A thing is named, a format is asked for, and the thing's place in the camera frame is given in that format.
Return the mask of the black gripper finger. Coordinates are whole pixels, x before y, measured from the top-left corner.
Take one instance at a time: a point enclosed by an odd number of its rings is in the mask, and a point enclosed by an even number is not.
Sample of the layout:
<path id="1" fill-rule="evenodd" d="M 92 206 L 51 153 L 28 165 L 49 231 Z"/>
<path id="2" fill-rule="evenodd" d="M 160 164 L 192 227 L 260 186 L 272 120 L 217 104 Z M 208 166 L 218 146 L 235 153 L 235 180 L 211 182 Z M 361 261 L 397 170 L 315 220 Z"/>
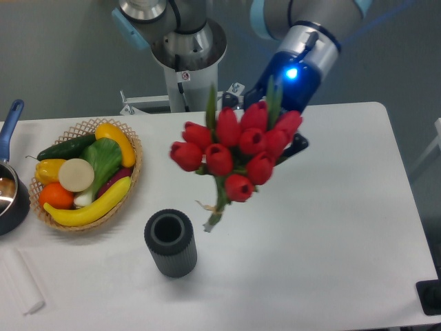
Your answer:
<path id="1" fill-rule="evenodd" d="M 307 140 L 307 138 L 301 135 L 301 133 L 297 132 L 294 135 L 290 145 L 283 150 L 283 153 L 276 161 L 276 165 L 278 166 L 279 164 L 285 162 L 295 154 L 302 152 L 308 147 L 309 147 L 309 141 Z"/>

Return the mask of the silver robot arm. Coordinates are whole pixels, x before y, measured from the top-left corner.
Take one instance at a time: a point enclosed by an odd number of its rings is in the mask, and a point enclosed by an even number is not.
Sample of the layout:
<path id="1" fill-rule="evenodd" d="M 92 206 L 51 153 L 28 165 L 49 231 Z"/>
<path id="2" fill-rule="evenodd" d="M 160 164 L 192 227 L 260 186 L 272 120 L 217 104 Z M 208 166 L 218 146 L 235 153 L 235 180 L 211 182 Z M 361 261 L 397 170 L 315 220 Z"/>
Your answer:
<path id="1" fill-rule="evenodd" d="M 303 111 L 336 62 L 341 42 L 360 25 L 369 1 L 254 1 L 249 19 L 262 38 L 279 47 L 254 87 L 227 91 L 223 104 L 246 109 L 269 100 L 276 86 L 283 111 Z M 172 112 L 202 112 L 218 84 L 227 50 L 221 26 L 205 1 L 120 1 L 112 18 L 135 48 L 149 48 L 162 66 Z"/>

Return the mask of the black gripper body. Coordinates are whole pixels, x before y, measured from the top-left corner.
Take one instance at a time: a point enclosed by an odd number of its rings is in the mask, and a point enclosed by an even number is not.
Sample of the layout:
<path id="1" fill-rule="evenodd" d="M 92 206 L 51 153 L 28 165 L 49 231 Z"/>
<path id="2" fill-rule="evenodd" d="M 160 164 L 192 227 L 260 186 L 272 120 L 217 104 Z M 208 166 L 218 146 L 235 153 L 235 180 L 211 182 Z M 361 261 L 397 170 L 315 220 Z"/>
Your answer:
<path id="1" fill-rule="evenodd" d="M 277 52 L 264 69 L 254 87 L 245 93 L 243 107 L 260 101 L 267 95 L 269 78 L 273 77 L 277 87 L 282 87 L 281 106 L 285 110 L 302 112 L 321 84 L 318 69 L 288 52 Z"/>

